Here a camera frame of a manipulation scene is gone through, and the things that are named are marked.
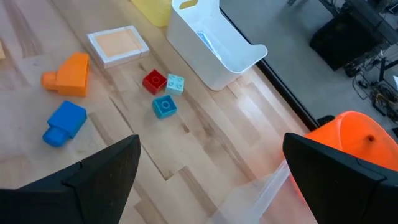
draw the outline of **orange toy block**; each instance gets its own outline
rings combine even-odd
[[[86,96],[89,59],[86,53],[74,53],[57,72],[43,73],[43,87],[65,96]]]

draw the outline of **blue toy block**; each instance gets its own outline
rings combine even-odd
[[[181,96],[184,91],[184,78],[169,74],[167,77],[166,93]]]
[[[178,110],[177,105],[174,103],[170,95],[156,98],[152,102],[156,117],[164,119],[175,114]]]
[[[76,136],[86,119],[86,109],[64,101],[47,121],[50,127],[43,135],[44,142],[53,147],[63,146]]]

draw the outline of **lego brick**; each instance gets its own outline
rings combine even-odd
[[[90,57],[86,53],[74,53],[57,72],[43,73],[43,87],[46,90],[55,90],[60,95],[86,96],[89,60]]]
[[[170,95],[161,96],[152,102],[156,117],[164,119],[175,114],[178,110],[173,98]]]
[[[86,109],[64,101],[47,121],[50,127],[43,135],[44,142],[53,147],[63,146],[76,136],[86,119]]]
[[[4,50],[1,45],[1,40],[0,40],[0,60],[1,59],[6,59],[6,54],[4,53]]]
[[[87,35],[104,68],[149,55],[149,47],[134,26],[120,27]]]
[[[184,81],[183,77],[169,74],[167,77],[166,93],[181,96],[184,91]]]
[[[158,93],[167,84],[167,79],[157,70],[153,70],[142,81],[144,87],[153,95]]]

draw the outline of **white plastic bin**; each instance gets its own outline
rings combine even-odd
[[[249,44],[222,15],[219,0],[183,8],[188,1],[173,0],[167,39],[209,88],[222,90],[267,55],[264,45]]]
[[[289,167],[283,161],[273,174],[237,187],[212,216],[210,223],[316,224],[289,175]]]

